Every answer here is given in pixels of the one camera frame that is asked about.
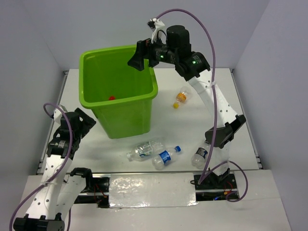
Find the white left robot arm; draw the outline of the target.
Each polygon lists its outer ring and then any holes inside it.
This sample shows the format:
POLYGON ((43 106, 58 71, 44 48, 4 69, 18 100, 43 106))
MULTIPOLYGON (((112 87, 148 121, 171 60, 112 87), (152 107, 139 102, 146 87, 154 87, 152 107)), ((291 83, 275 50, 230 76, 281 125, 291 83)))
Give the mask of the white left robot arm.
POLYGON ((18 206, 28 199, 33 201, 21 218, 13 213, 10 220, 12 231, 65 231, 70 224, 71 207, 78 195, 94 187, 92 171, 77 167, 65 179, 81 140, 90 132, 96 121, 80 108, 68 112, 62 105, 55 107, 50 116, 59 124, 47 145, 46 165, 40 185, 18 206))

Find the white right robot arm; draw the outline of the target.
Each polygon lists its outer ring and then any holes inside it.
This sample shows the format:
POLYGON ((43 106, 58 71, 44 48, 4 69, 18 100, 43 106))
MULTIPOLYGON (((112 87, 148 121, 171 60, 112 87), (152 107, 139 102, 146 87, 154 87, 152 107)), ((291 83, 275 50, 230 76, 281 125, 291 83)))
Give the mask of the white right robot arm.
POLYGON ((205 140, 210 143, 210 151, 198 183, 201 184, 210 176, 210 185, 220 188, 226 182, 224 174, 229 172, 230 161, 226 145, 245 124, 246 118, 232 109, 215 83, 214 67, 208 63, 203 54, 192 51, 190 34, 184 26, 168 27, 164 32, 165 42, 159 35, 164 24, 154 20, 150 21, 148 26, 153 31, 151 38, 137 42, 136 51, 128 61, 128 65, 143 71, 145 60, 148 60, 149 67, 155 67, 159 63, 172 64, 176 72, 198 93, 214 117, 213 127, 205 133, 205 140))

